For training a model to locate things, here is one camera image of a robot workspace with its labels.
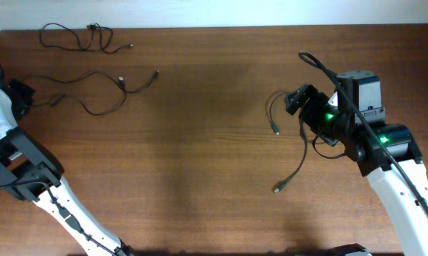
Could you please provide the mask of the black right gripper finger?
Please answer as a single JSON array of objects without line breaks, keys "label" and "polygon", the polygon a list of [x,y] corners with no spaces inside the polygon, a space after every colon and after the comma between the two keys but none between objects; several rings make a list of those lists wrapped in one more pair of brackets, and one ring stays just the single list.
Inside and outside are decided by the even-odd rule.
[{"label": "black right gripper finger", "polygon": [[299,89],[288,92],[284,96],[285,109],[290,115],[294,115],[299,108],[302,108],[305,103],[315,97],[319,91],[310,84],[304,84]]},{"label": "black right gripper finger", "polygon": [[315,137],[312,140],[312,144],[327,144],[329,146],[335,146],[338,143],[338,139],[333,133],[322,133],[315,132]]}]

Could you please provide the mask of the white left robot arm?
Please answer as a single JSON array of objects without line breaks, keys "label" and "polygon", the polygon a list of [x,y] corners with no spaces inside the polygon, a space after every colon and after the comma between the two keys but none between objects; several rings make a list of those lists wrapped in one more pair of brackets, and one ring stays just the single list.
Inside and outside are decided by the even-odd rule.
[{"label": "white left robot arm", "polygon": [[88,255],[135,255],[79,201],[59,160],[18,126],[30,111],[34,92],[17,80],[4,83],[0,65],[0,190],[50,214]]}]

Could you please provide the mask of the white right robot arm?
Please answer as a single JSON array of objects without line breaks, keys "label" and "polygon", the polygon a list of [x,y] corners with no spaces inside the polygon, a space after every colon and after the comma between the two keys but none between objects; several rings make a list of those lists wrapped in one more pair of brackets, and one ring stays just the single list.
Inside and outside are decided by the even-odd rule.
[{"label": "white right robot arm", "polygon": [[380,79],[371,71],[335,75],[339,87],[328,97],[302,85],[284,98],[317,139],[342,143],[357,163],[391,220],[405,255],[428,255],[428,178],[422,153],[403,124],[388,124]]}]

